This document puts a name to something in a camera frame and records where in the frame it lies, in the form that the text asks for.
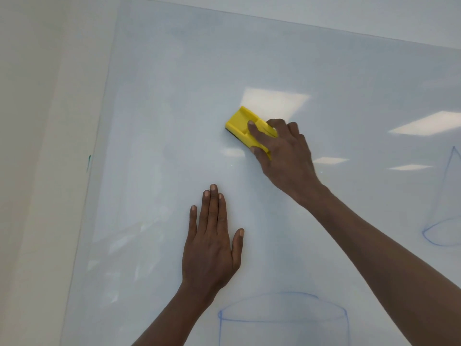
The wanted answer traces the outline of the person's left hand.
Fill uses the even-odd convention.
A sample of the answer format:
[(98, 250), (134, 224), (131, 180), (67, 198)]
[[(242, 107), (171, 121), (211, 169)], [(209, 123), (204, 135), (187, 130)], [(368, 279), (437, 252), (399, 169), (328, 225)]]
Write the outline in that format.
[(185, 280), (193, 285), (222, 285), (224, 287), (237, 272), (232, 269), (233, 238), (228, 230), (226, 199), (220, 191), (218, 191), (217, 235), (209, 237), (206, 234), (209, 189), (203, 192), (201, 206), (197, 207), (196, 237), (189, 245), (187, 245), (187, 239), (185, 242), (182, 257), (182, 282)]

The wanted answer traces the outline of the person's right hand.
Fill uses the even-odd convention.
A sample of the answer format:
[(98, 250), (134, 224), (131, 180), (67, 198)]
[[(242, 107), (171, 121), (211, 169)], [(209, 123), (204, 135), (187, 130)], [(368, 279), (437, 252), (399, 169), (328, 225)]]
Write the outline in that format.
[(299, 132), (298, 124), (286, 124), (291, 131), (288, 139), (267, 136), (252, 121), (248, 122), (248, 129), (272, 156), (272, 171), (262, 171), (263, 174), (278, 189), (313, 213), (322, 207), (326, 187), (315, 173), (310, 149), (304, 135)]

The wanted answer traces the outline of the yellow whiteboard eraser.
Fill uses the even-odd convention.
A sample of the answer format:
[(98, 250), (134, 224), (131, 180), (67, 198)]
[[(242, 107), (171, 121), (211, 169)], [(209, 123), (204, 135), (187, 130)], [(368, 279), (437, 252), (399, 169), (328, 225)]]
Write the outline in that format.
[(259, 131), (267, 136), (277, 138), (278, 134), (276, 130), (268, 125), (266, 121), (254, 114), (251, 110), (244, 106), (241, 106), (239, 110), (226, 122), (225, 128), (233, 134), (239, 141), (241, 141), (246, 147), (258, 147), (265, 151), (268, 158), (271, 160), (272, 156), (270, 151), (260, 144), (248, 130), (248, 122), (252, 121)]

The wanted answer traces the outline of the person's right forearm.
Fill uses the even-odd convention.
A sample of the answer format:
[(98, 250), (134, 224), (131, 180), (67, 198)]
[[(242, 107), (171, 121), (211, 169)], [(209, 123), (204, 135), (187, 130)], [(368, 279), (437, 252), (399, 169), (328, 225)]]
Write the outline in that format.
[(325, 186), (297, 200), (354, 264), (412, 346), (461, 346), (461, 288), (354, 213)]

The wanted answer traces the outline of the person's left forearm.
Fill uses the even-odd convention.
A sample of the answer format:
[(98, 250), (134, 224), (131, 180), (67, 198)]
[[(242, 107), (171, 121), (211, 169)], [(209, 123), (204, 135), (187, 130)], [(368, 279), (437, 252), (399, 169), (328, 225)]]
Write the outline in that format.
[(222, 285), (193, 285), (183, 281), (171, 301), (132, 346), (184, 346), (198, 319)]

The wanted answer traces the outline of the white glossy whiteboard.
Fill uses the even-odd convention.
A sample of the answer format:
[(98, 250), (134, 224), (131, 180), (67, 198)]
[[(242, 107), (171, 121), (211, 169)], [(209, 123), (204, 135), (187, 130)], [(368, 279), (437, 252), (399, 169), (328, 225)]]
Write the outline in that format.
[(319, 179), (461, 287), (461, 50), (121, 0), (61, 346), (131, 346), (216, 184), (241, 268), (187, 346), (409, 346), (320, 224), (225, 129), (295, 121)]

